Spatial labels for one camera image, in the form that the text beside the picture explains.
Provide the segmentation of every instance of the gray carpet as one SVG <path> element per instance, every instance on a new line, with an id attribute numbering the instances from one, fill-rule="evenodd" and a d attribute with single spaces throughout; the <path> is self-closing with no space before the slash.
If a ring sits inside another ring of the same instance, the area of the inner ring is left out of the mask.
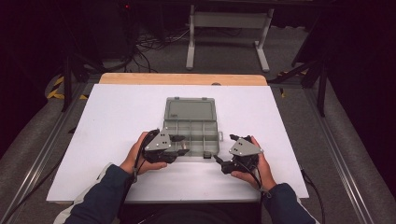
<path id="1" fill-rule="evenodd" d="M 239 36 L 230 37 L 218 31 L 203 30 L 197 37 L 192 71 L 185 69 L 188 46 L 186 39 L 182 38 L 161 50 L 150 50 L 145 52 L 145 55 L 151 68 L 161 73 L 262 74 L 256 51 L 252 47 L 257 34 L 258 31 L 242 30 Z M 264 45 L 264 52 L 271 69 L 270 73 L 265 74 L 267 79 L 274 78 L 281 71 L 291 69 L 290 63 L 305 37 L 306 32 L 299 28 L 270 29 Z M 139 63 L 147 65 L 144 59 L 136 59 Z M 115 63 L 117 62 L 106 62 L 106 66 Z M 131 63 L 127 71 L 138 72 L 138 67 Z M 91 89 L 92 84 L 88 84 L 85 93 L 89 93 Z M 360 223 L 329 153 L 326 136 L 319 127 L 315 111 L 308 103 L 305 90 L 295 85 L 285 86 L 284 97 L 280 95 L 279 87 L 273 87 L 272 90 L 296 158 L 320 192 L 326 211 L 326 222 Z M 43 175 L 61 158 L 67 148 L 72 138 L 72 134 L 68 131 L 78 125 L 85 104 L 85 100 L 78 100 L 72 116 L 61 130 L 60 137 L 42 172 Z M 62 100 L 50 99 L 26 125 L 0 160 L 2 171 L 0 214 L 6 212 L 36 155 L 45 144 L 56 119 L 60 116 L 62 106 Z M 327 89 L 325 113 L 334 138 L 355 177 L 361 197 L 366 202 L 374 223 L 396 223 L 394 198 L 368 157 L 330 85 Z M 51 223 L 57 214 L 66 208 L 66 205 L 45 201 L 51 179 L 47 180 L 27 201 L 15 223 Z M 307 188 L 310 198 L 304 199 L 302 203 L 318 221 L 321 221 L 318 197 L 310 186 Z M 263 223 L 271 223 L 267 214 L 263 214 Z"/>

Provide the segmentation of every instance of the white board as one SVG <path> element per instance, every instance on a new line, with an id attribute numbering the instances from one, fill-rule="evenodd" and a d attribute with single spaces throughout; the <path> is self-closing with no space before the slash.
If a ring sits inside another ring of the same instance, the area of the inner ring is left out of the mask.
<path id="1" fill-rule="evenodd" d="M 102 169 L 120 165 L 143 131 L 163 127 L 167 97 L 214 98 L 219 155 L 228 160 L 234 141 L 254 135 L 264 149 L 277 183 L 287 182 L 300 198 L 308 193 L 270 87 L 96 84 L 64 156 L 47 201 L 69 203 L 89 187 Z M 252 202 L 258 191 L 224 175 L 212 160 L 178 158 L 161 171 L 138 177 L 127 203 Z"/>

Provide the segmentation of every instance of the wooden plank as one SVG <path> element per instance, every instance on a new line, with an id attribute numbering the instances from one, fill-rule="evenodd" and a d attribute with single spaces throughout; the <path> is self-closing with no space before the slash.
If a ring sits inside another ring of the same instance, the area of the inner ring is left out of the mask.
<path id="1" fill-rule="evenodd" d="M 262 75 L 105 73 L 100 84 L 267 86 Z"/>

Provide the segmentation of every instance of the dark jacket sleeve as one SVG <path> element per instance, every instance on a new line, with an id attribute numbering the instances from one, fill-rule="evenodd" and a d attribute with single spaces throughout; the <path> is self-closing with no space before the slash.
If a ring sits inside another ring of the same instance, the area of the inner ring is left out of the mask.
<path id="1" fill-rule="evenodd" d="M 263 204 L 274 224 L 317 223 L 297 201 L 297 195 L 288 184 L 276 185 L 262 197 Z"/>
<path id="2" fill-rule="evenodd" d="M 128 177 L 120 167 L 109 164 L 95 183 L 63 210 L 54 223 L 111 223 L 123 199 Z"/>

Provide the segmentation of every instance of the person's right hand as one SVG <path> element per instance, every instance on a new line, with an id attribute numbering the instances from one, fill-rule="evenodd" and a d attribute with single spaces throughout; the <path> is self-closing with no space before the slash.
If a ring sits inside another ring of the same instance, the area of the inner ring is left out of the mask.
<path id="1" fill-rule="evenodd" d="M 259 143 L 256 141 L 256 139 L 251 136 L 251 142 L 257 146 L 260 147 Z M 271 188 L 273 188 L 276 185 L 276 182 L 271 174 L 271 169 L 270 165 L 268 164 L 268 161 L 265 159 L 263 153 L 259 153 L 259 163 L 257 165 L 257 169 L 260 172 L 260 177 L 261 182 L 262 182 L 262 187 L 264 188 L 265 191 L 269 191 Z M 260 187 L 257 186 L 256 181 L 254 180 L 253 176 L 249 173 L 243 173 L 239 171 L 232 171 L 231 175 L 247 181 L 253 188 L 259 189 Z"/>

